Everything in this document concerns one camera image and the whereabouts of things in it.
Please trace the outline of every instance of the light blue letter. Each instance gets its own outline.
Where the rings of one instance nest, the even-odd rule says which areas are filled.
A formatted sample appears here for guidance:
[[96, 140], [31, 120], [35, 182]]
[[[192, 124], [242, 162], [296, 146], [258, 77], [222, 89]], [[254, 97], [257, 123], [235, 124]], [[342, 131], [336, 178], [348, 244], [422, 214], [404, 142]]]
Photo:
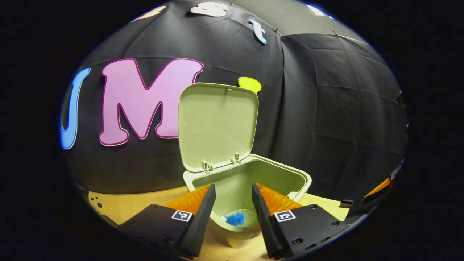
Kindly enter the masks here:
[[68, 127], [63, 129], [63, 118], [60, 120], [60, 136], [61, 146], [65, 150], [69, 150], [76, 141], [77, 136], [77, 102], [79, 101], [79, 92], [81, 90], [82, 81], [89, 75], [90, 68], [85, 68], [80, 71], [72, 81], [71, 98], [69, 100]]
[[261, 25], [256, 22], [255, 20], [250, 20], [250, 22], [253, 24], [253, 31], [255, 32], [256, 37], [263, 43], [266, 44], [267, 41], [264, 39], [263, 33], [266, 33], [264, 29], [261, 27]]

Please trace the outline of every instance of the open lid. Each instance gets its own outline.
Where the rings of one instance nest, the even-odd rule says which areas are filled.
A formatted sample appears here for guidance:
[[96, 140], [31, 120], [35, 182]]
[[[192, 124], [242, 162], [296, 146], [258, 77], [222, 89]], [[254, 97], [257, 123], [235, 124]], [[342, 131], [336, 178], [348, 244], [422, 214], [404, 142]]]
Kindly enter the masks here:
[[179, 147], [184, 167], [205, 171], [248, 156], [255, 138], [258, 97], [231, 85], [194, 83], [179, 99]]

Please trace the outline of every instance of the lid hinge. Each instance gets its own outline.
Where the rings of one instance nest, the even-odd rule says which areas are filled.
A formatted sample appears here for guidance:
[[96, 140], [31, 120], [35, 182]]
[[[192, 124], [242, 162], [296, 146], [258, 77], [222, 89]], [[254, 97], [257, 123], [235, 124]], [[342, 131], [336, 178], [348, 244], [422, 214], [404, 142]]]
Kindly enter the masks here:
[[240, 161], [240, 154], [235, 153], [235, 156], [233, 158], [231, 158], [231, 162], [232, 162], [232, 165], [235, 165], [236, 163], [238, 163], [238, 164], [242, 163]]
[[211, 164], [209, 164], [206, 161], [203, 161], [203, 169], [205, 170], [206, 173], [210, 173], [216, 170], [215, 167], [213, 167]]

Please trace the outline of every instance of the orange soft finger pad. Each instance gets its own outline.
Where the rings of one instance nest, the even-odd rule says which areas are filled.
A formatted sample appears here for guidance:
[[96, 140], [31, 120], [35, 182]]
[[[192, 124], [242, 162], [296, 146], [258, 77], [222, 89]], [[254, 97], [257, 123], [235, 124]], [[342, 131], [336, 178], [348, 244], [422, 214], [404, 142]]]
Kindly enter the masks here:
[[303, 206], [287, 198], [286, 196], [271, 190], [268, 187], [265, 187], [259, 183], [256, 183], [256, 185], [258, 186], [261, 195], [263, 195], [264, 201], [266, 202], [266, 206], [269, 209], [271, 216], [273, 216], [275, 212], [297, 209]]
[[166, 207], [180, 211], [192, 212], [194, 215], [196, 215], [209, 186], [211, 186], [211, 184], [194, 190], [187, 195], [172, 201], [166, 205]]

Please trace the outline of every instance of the pink letter m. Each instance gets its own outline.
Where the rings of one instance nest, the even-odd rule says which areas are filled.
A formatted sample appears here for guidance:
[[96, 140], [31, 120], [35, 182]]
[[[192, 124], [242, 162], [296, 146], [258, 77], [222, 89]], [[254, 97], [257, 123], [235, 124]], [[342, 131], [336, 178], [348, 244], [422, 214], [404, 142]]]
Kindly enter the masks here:
[[129, 139], [129, 133], [121, 127], [119, 108], [139, 139], [145, 139], [156, 110], [161, 105], [161, 121], [155, 133], [161, 138], [179, 136], [177, 113], [179, 97], [184, 89], [195, 82], [203, 70], [199, 61], [174, 59], [156, 76], [146, 88], [134, 59], [121, 59], [107, 64], [103, 90], [103, 131], [100, 143], [116, 146]]

